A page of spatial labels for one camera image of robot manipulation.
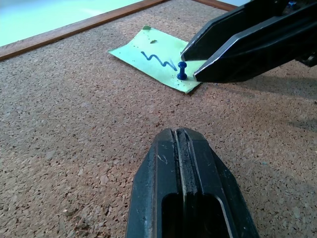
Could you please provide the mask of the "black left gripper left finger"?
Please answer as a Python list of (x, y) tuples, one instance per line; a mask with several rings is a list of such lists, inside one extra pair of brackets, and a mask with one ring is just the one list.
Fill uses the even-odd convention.
[(158, 133), (132, 186), (127, 238), (184, 238), (183, 189), (178, 143), (184, 128)]

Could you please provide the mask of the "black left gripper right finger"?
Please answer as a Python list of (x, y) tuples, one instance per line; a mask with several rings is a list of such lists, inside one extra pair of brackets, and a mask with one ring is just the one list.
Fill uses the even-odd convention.
[(184, 238), (257, 238), (237, 181), (208, 141), (188, 128), (176, 131)]

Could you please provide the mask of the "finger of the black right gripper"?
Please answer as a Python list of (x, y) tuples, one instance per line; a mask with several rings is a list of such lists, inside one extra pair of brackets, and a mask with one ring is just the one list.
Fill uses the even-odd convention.
[(287, 0), (252, 0), (210, 20), (181, 52), (181, 59), (207, 60), (233, 35), (281, 16), (287, 4)]
[(249, 80), (275, 67), (317, 53), (317, 5), (304, 3), (228, 39), (193, 76), (199, 82)]

